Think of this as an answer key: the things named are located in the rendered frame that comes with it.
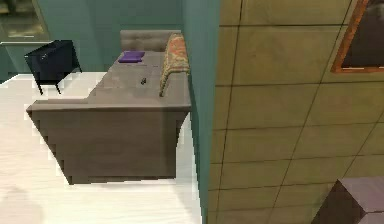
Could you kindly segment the patterned orange cushion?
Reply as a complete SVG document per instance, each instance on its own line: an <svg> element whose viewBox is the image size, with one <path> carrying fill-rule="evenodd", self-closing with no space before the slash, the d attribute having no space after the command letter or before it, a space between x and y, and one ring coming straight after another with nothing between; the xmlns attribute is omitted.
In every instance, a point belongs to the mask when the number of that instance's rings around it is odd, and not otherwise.
<svg viewBox="0 0 384 224"><path fill-rule="evenodd" d="M182 33L172 33L167 41L160 78L159 96L163 97L167 81L173 73L190 74L190 64Z"/></svg>

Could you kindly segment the purple book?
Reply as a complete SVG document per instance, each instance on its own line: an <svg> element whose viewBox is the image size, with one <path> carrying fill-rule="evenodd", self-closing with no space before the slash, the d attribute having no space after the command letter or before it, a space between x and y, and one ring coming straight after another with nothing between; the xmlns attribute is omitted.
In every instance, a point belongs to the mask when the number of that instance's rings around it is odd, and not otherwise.
<svg viewBox="0 0 384 224"><path fill-rule="evenodd" d="M144 51L124 51L123 55L118 59L119 63L138 63L142 61Z"/></svg>

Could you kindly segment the grey brown sofa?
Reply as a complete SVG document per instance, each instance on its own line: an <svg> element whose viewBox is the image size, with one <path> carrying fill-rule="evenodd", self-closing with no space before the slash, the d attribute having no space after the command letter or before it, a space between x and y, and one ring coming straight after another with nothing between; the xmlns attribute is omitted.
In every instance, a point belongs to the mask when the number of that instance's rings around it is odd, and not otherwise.
<svg viewBox="0 0 384 224"><path fill-rule="evenodd" d="M85 98L37 100L27 108L69 184L175 178L191 97L184 72L171 74L159 96L172 33L182 32L121 31L122 51L144 51L141 62L116 60Z"/></svg>

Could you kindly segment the orange framed wall picture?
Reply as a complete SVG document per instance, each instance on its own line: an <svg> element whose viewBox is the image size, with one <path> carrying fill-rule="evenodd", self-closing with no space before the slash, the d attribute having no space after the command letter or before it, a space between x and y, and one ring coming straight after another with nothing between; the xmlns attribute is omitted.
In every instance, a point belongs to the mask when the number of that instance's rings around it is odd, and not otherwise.
<svg viewBox="0 0 384 224"><path fill-rule="evenodd" d="M384 72L384 0L357 0L331 71Z"/></svg>

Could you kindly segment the window with pale frame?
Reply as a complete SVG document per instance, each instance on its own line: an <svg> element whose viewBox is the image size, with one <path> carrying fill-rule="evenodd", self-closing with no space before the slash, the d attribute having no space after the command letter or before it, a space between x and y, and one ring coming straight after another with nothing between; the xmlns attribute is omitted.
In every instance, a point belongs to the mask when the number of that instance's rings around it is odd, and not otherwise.
<svg viewBox="0 0 384 224"><path fill-rule="evenodd" d="M0 0L0 42L48 40L38 0Z"/></svg>

